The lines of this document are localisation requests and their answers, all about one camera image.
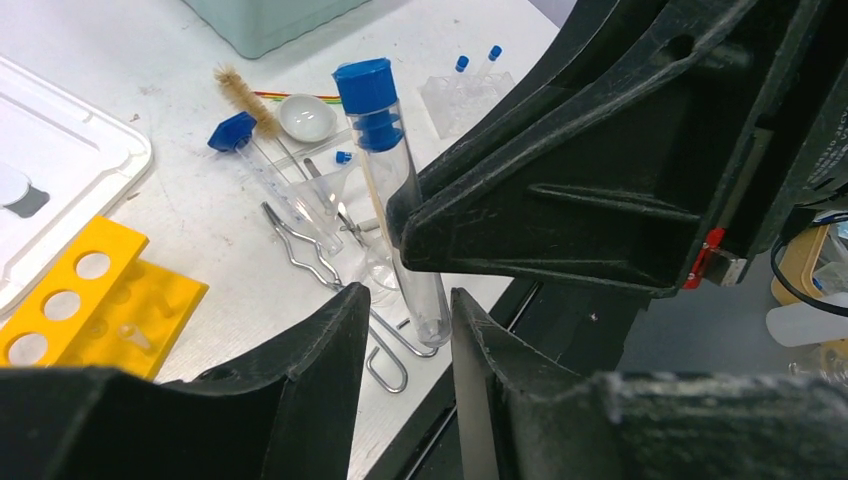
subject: brush bristles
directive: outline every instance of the brush bristles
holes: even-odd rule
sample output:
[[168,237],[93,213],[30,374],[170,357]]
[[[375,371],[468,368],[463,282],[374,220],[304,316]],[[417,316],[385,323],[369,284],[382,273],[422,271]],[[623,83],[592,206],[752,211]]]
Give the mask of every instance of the brush bristles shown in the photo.
[[218,81],[221,91],[224,92],[230,103],[256,119],[256,133],[259,136],[272,139],[283,133],[280,122],[262,104],[262,101],[253,93],[234,67],[226,66],[216,69],[215,80]]

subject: light green container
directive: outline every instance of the light green container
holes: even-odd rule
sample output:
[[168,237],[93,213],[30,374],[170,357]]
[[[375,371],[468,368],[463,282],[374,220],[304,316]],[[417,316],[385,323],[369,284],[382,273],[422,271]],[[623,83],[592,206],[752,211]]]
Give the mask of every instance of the light green container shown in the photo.
[[185,0],[247,58],[259,58],[366,1]]

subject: white bowl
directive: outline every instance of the white bowl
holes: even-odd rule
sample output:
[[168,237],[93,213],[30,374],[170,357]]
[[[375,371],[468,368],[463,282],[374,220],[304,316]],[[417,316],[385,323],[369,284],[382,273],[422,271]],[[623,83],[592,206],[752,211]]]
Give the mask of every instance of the white bowl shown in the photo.
[[277,107],[277,119],[286,133],[303,143],[320,142],[336,132],[336,112],[312,95],[286,97]]

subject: white table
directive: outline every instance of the white table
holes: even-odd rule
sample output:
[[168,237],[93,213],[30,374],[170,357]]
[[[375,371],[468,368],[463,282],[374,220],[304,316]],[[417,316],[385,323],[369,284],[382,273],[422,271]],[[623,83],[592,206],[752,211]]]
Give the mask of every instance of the white table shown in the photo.
[[[430,123],[417,92],[428,76],[448,74],[460,54],[481,59],[498,43],[505,53],[497,68],[519,81],[557,33],[527,0],[372,0],[250,61],[178,0],[0,0],[0,11],[0,54],[131,122],[153,143],[151,173],[109,216],[150,238],[144,259],[210,285],[157,381],[190,380],[330,298],[286,262],[258,209],[264,195],[241,164],[206,146],[235,113],[216,88],[215,66],[235,65],[257,89],[322,94],[336,91],[330,73],[339,64],[389,57],[420,169],[456,140],[440,140]],[[491,308],[508,280],[445,275],[445,284]],[[383,336],[410,383],[393,396],[363,373],[350,478],[367,474],[450,363],[449,348],[422,360]],[[390,369],[381,357],[377,368]]]

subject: small blue cap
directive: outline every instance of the small blue cap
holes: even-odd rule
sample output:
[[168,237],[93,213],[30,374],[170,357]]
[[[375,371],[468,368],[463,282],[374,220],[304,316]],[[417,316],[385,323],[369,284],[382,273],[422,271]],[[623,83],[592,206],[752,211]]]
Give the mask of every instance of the small blue cap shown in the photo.
[[336,151],[336,163],[339,165],[347,165],[352,158],[353,154],[350,152],[342,152],[341,150]]
[[462,73],[465,71],[465,67],[468,66],[468,57],[465,55],[460,55],[459,58],[456,59],[456,69],[457,72]]
[[256,119],[241,112],[221,122],[206,144],[219,152],[232,152],[247,145],[255,126]]
[[494,46],[494,47],[492,47],[492,49],[489,51],[489,61],[490,61],[490,62],[494,62],[495,60],[497,60],[497,59],[498,59],[498,57],[500,57],[500,56],[501,56],[501,53],[503,53],[503,48],[501,48],[501,46],[500,46],[500,45],[495,45],[495,46]]
[[348,115],[383,110],[397,102],[391,62],[387,58],[342,65],[333,73]]

